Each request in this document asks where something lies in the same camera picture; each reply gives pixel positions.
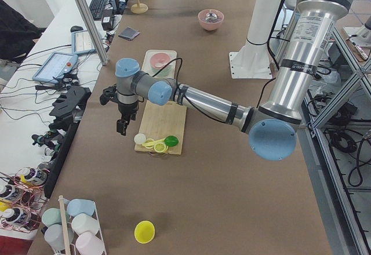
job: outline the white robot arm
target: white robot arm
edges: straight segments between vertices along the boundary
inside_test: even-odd
[[[299,109],[336,20],[344,17],[353,0],[299,0],[300,18],[282,60],[275,86],[267,102],[258,109],[243,107],[202,92],[174,79],[156,79],[140,71],[136,60],[125,58],[116,64],[117,85],[107,88],[101,103],[118,103],[122,114],[117,131],[125,135],[135,119],[138,96],[164,105],[168,101],[200,110],[222,123],[237,126],[249,134],[251,148],[265,159],[277,161],[289,156],[296,145],[301,123]]]

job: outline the table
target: table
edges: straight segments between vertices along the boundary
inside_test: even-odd
[[[114,39],[50,206],[59,195],[96,201],[109,255],[331,254],[300,146],[283,161],[264,161],[245,134],[188,110],[182,155],[139,154],[133,137],[144,104],[128,135],[116,133],[117,105],[101,106],[99,95],[115,83],[123,57],[142,63],[148,49],[175,50],[184,59],[180,82],[242,105],[254,105],[265,83],[231,79],[228,64],[228,53],[245,43],[255,0],[142,1],[148,12],[126,10],[118,27],[141,34]],[[225,15],[217,31],[198,24],[207,8]],[[147,245],[133,235],[141,220],[156,227]],[[38,233],[28,254],[50,251]]]
[[[121,16],[116,16],[116,23],[120,19]],[[102,31],[101,22],[95,21],[95,23],[98,30]],[[30,51],[30,55],[55,46],[71,44],[70,28],[73,25],[85,26],[74,0],[66,0],[65,5]],[[31,135],[44,134],[49,130],[48,124],[54,120],[54,117],[49,116],[53,109],[51,105],[60,93],[54,90],[50,90],[48,94],[45,91],[40,91],[36,99],[37,103],[35,103],[35,85],[39,82],[34,82],[31,79],[39,66],[26,64],[42,64],[54,51],[71,53],[71,47],[49,50],[25,59],[23,66],[15,72],[0,94],[0,105],[2,107],[16,110],[40,110],[38,113],[41,119],[45,121],[43,123],[37,114],[15,121],[10,119],[4,111],[0,112],[1,172],[15,174],[23,167],[37,167],[41,162],[50,160],[50,157],[44,154],[45,147],[39,148],[32,145]],[[79,62],[87,57],[87,55],[81,56]],[[99,57],[94,53],[79,66],[78,77],[82,86],[93,90],[100,70],[99,64]],[[33,113],[33,111],[12,110],[7,110],[7,112],[14,118]],[[34,237],[35,233],[24,234],[0,229],[0,235],[30,239]]]

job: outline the pink bowl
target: pink bowl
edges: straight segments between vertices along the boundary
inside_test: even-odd
[[[215,22],[207,22],[205,20],[205,17],[208,13],[214,13],[217,15],[217,20]],[[221,24],[223,23],[224,20],[224,15],[221,11],[219,10],[214,10],[214,9],[206,9],[202,10],[198,13],[198,22],[201,25],[201,27],[205,30],[212,31],[212,30],[217,30]]]
[[[160,69],[162,68],[164,65],[166,65],[168,62],[170,62],[170,56],[167,55],[166,53],[164,52],[159,52],[159,53],[156,53],[154,54],[151,58],[150,58],[150,64],[153,68],[156,68],[156,69]]]

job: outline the blue joint cap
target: blue joint cap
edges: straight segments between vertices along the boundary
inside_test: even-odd
[[[148,91],[150,102],[158,105],[165,105],[172,95],[172,87],[164,81],[154,83]]]
[[[116,77],[131,77],[140,71],[139,63],[132,58],[123,58],[116,63]]]
[[[277,119],[257,122],[249,132],[251,149],[269,161],[280,161],[293,153],[296,146],[295,130]]]

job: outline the black box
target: black box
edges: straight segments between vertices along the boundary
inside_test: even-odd
[[[104,31],[109,31],[114,28],[114,10],[104,10],[102,14],[102,27]]]

